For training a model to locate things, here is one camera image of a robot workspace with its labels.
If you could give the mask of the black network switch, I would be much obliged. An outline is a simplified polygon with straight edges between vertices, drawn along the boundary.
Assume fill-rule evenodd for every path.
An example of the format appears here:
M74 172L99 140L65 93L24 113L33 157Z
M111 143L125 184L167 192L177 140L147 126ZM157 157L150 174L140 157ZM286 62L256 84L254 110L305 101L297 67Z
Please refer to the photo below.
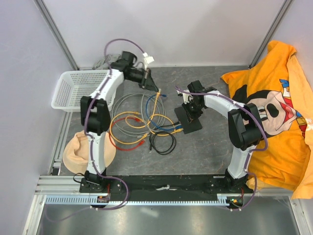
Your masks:
M183 107L175 108L174 112L178 118L178 121L180 122L183 128L183 132L185 135L202 129L202 125L198 119L189 121L187 114Z

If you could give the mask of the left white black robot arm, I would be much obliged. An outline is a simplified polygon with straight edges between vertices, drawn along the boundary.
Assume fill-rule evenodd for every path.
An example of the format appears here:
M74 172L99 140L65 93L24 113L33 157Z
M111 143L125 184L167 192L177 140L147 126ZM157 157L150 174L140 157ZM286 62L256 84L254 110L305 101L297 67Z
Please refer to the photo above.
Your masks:
M89 160L87 170L80 183L81 193L104 192L108 185L105 166L105 137L110 127L111 116L108 101L117 88L129 80L140 88L157 92L158 87L151 77L148 65L154 58L143 53L143 68L136 68L137 57L131 52L122 52L121 58L109 64L109 70L93 93L80 100L81 124L89 142Z

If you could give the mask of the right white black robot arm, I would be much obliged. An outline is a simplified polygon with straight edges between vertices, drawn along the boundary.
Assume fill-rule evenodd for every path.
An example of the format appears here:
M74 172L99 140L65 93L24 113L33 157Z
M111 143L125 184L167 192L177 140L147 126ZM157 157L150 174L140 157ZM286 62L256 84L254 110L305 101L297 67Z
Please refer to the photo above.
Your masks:
M252 153L261 140L265 141L264 151L268 140L261 122L259 111L254 104L237 102L213 87L205 88L200 81L191 82L186 90L177 89L183 97L182 108L186 121L191 124L203 114L203 109L210 108L227 118L228 135L233 145L229 166L223 178L224 188L231 193L243 186L248 178L248 165Z

